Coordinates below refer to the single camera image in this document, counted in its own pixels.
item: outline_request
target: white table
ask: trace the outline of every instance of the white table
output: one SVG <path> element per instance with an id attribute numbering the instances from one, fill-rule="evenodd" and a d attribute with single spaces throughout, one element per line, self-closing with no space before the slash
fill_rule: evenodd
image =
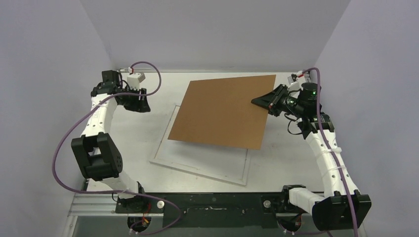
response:
<path id="1" fill-rule="evenodd" d="M 154 156 L 175 105 L 180 105 L 189 81 L 276 74 L 275 86 L 288 84 L 291 73 L 162 73 L 162 87 L 148 97 L 150 113 L 140 114 L 118 107 L 110 135 L 122 154 L 125 172 L 139 181 L 145 192 L 278 192 L 283 185 L 303 184 L 311 191 L 323 191 L 315 157 L 301 135 L 287 132 L 288 120 L 268 116 L 260 151 L 253 151 L 246 186 L 223 183 L 184 173 L 148 160 Z M 156 73 L 146 73 L 141 87 L 149 92 L 156 88 Z M 298 132 L 295 124 L 290 130 Z M 88 191 L 109 190 L 90 181 Z"/>

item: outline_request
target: bolt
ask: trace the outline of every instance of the bolt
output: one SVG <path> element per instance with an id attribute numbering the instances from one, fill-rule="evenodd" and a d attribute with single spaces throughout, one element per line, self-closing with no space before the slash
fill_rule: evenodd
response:
<path id="1" fill-rule="evenodd" d="M 162 209 L 165 206 L 165 202 L 164 201 L 158 201 L 157 202 L 157 208 L 158 209 Z"/>
<path id="2" fill-rule="evenodd" d="M 271 206 L 271 201 L 269 201 L 269 200 L 264 201 L 264 202 L 263 202 L 263 206 L 264 206 L 264 207 L 266 207 L 266 208 L 270 208 L 270 206 Z"/>

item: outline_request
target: gray wall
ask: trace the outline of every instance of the gray wall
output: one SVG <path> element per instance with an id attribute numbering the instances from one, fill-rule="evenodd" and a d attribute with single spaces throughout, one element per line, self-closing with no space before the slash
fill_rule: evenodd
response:
<path id="1" fill-rule="evenodd" d="M 111 60 L 160 69 L 313 66 L 350 0 L 81 0 Z"/>
<path id="2" fill-rule="evenodd" d="M 109 68 L 79 1 L 1 1 L 0 236 L 61 236 L 73 193 L 55 183 L 52 154 Z M 65 183 L 81 185 L 69 142 L 57 165 Z"/>
<path id="3" fill-rule="evenodd" d="M 417 236 L 419 1 L 352 0 L 316 63 L 367 233 Z"/>

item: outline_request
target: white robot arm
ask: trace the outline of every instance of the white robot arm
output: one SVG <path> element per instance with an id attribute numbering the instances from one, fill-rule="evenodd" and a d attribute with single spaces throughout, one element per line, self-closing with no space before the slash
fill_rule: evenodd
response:
<path id="1" fill-rule="evenodd" d="M 145 79 L 143 73 L 129 75 L 125 88 L 122 86 L 122 78 L 118 72 L 104 71 L 102 77 L 103 82 L 91 93 L 91 109 L 110 94 L 146 93 L 145 89 L 140 89 L 140 83 Z M 121 154 L 109 136 L 117 105 L 123 105 L 127 110 L 140 113 L 150 111 L 145 97 L 118 96 L 111 98 L 92 114 L 81 137 L 72 140 L 72 149 L 85 178 L 102 182 L 113 190 L 138 193 L 141 191 L 141 186 L 123 171 Z M 129 199 L 134 195 L 119 193 L 118 197 Z"/>
<path id="2" fill-rule="evenodd" d="M 337 146 L 335 128 L 330 117 L 320 112 L 321 121 L 317 119 L 317 84 L 312 83 L 306 75 L 303 77 L 302 72 L 298 72 L 298 74 L 299 76 L 291 75 L 289 77 L 289 87 L 283 84 L 279 85 L 272 92 L 251 101 L 253 104 L 267 109 L 271 115 L 277 117 L 281 112 L 284 112 L 286 118 L 297 122 L 301 130 L 300 134 L 313 150 L 322 175 L 323 196 L 312 193 L 303 185 L 285 185 L 283 192 L 288 195 L 285 205 L 298 206 L 310 213 L 314 224 L 321 231 L 350 229 L 352 214 L 344 186 L 344 182 L 346 182 L 359 227 L 371 208 L 371 200 L 368 195 L 359 193 L 358 187 L 348 174 L 340 155 L 342 150 Z M 291 119 L 287 115 L 293 115 L 296 119 Z M 325 137 L 320 132 L 319 123 L 322 125 Z M 342 170 L 343 177 L 341 177 L 339 169 Z"/>

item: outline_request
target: cardboard sheet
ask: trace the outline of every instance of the cardboard sheet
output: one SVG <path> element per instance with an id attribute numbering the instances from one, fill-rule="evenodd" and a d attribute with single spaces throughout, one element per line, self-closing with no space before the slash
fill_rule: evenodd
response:
<path id="1" fill-rule="evenodd" d="M 191 81 L 168 139 L 260 150 L 268 111 L 251 100 L 274 83 L 275 75 Z"/>

